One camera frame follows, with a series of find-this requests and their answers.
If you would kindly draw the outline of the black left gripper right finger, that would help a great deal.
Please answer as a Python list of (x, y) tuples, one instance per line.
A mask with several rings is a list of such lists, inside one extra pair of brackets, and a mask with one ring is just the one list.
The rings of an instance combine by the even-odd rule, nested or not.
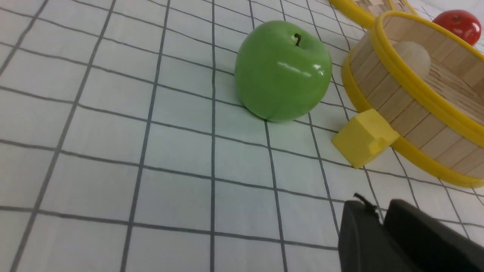
[(483, 246), (410, 203), (393, 199), (383, 223), (410, 260), (424, 272), (482, 272)]

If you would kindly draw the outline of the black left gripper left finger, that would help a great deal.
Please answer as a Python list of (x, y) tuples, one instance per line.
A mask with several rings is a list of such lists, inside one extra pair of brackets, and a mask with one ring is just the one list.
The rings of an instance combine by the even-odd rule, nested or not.
[(338, 253), (343, 272), (419, 272), (385, 230), (377, 206), (359, 193), (344, 202)]

